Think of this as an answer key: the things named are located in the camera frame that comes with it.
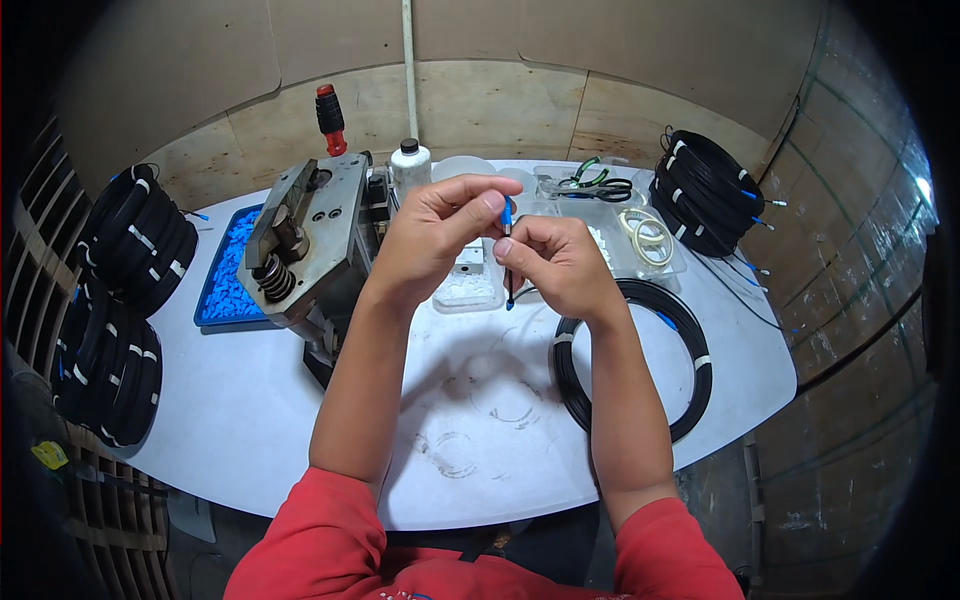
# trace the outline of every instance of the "spring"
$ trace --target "spring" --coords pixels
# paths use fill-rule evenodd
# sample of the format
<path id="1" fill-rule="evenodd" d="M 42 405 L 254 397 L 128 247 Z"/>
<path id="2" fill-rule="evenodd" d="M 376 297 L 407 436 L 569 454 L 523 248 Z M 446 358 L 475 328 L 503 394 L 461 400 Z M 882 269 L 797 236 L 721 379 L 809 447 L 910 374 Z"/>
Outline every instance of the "spring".
<path id="1" fill-rule="evenodd" d="M 297 284 L 297 279 L 280 262 L 276 254 L 267 256 L 267 262 L 251 273 L 253 280 L 263 289 L 267 301 L 279 302 L 290 295 Z"/>

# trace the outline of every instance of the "black bottle cap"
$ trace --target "black bottle cap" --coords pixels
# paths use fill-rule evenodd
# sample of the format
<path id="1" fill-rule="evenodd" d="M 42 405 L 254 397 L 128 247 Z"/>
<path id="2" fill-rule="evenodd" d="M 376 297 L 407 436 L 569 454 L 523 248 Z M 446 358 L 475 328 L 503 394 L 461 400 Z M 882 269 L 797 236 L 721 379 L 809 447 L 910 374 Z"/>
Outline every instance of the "black bottle cap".
<path id="1" fill-rule="evenodd" d="M 420 149 L 420 143 L 415 137 L 408 137 L 400 142 L 400 151 L 406 155 L 415 155 Z"/>

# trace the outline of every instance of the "red shirt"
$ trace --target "red shirt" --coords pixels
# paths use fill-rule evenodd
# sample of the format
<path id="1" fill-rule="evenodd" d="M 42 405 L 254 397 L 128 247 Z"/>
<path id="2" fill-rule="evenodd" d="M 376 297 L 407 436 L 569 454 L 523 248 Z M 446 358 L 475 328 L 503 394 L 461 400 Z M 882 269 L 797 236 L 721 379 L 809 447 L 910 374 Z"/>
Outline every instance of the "red shirt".
<path id="1" fill-rule="evenodd" d="M 225 598 L 743 599 L 683 502 L 664 498 L 636 511 L 616 536 L 616 589 L 560 586 L 499 557 L 458 561 L 459 552 L 386 548 L 370 489 L 308 468 L 264 539 L 233 571 Z"/>

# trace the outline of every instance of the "table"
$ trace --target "table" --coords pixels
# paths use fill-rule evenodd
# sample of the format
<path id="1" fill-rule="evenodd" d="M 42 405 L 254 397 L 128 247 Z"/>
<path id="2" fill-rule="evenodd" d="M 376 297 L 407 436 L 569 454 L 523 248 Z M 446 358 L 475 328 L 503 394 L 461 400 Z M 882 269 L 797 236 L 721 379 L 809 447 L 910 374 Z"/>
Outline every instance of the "table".
<path id="1" fill-rule="evenodd" d="M 503 160 L 498 167 L 569 164 Z M 145 440 L 118 452 L 130 465 L 185 492 L 274 516 L 307 467 L 323 392 L 303 365 L 303 343 L 285 329 L 203 335 L 193 312 L 230 216 L 267 190 L 202 211 L 193 263 L 150 318 L 163 349 L 163 390 Z M 751 314 L 689 251 L 675 284 L 707 336 L 709 406 L 673 446 L 683 468 L 736 440 L 783 407 L 796 375 L 780 332 Z M 717 268 L 765 319 L 756 288 Z M 689 400 L 693 370 L 679 335 L 632 307 L 667 416 Z M 448 315 L 421 305 L 410 331 L 399 426 L 379 504 L 388 530 L 467 527 L 545 515 L 596 500 L 587 435 L 560 402 L 548 364 L 559 316 L 537 294 L 516 308 Z M 574 363 L 589 389 L 589 332 Z"/>

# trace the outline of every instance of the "forearm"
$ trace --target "forearm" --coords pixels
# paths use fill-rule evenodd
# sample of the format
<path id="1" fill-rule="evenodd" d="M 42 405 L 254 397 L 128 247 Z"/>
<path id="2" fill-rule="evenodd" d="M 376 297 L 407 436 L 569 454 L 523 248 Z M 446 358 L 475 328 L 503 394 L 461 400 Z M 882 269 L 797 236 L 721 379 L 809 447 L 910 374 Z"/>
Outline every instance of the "forearm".
<path id="1" fill-rule="evenodd" d="M 641 506 L 676 495 L 670 427 L 624 302 L 588 322 L 591 449 L 614 531 Z"/>
<path id="2" fill-rule="evenodd" d="M 358 479 L 379 496 L 394 445 L 411 314 L 365 289 L 310 440 L 310 466 Z"/>

